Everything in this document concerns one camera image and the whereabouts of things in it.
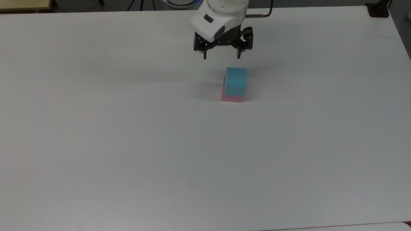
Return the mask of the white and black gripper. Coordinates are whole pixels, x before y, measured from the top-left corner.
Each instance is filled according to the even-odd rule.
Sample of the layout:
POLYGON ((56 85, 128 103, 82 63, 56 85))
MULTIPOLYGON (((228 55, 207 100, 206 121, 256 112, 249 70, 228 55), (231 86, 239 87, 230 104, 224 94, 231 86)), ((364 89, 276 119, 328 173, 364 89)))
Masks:
MULTIPOLYGON (((245 19, 247 6, 200 6, 190 19, 190 26, 195 31, 193 50, 203 54, 214 47, 217 38, 225 32, 241 25, 245 19)), ((237 59, 243 52, 253 49, 254 34, 252 27, 236 30, 232 47, 237 50, 237 59)))

